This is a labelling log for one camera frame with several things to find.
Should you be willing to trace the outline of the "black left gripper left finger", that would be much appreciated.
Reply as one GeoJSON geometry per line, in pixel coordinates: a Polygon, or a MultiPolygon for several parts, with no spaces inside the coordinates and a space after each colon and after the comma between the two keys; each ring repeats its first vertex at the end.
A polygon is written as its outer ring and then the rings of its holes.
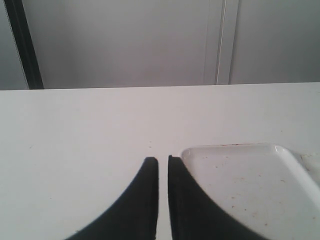
{"type": "Polygon", "coordinates": [[[159,162],[143,161],[121,196],[70,240],[154,240],[159,214],[159,162]]]}

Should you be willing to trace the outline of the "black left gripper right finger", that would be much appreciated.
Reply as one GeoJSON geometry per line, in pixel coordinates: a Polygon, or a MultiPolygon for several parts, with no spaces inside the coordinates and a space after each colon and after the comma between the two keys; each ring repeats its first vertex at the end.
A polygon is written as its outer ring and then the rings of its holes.
{"type": "Polygon", "coordinates": [[[179,157],[168,157],[168,203],[174,240],[251,240],[253,232],[202,190],[179,157]]]}

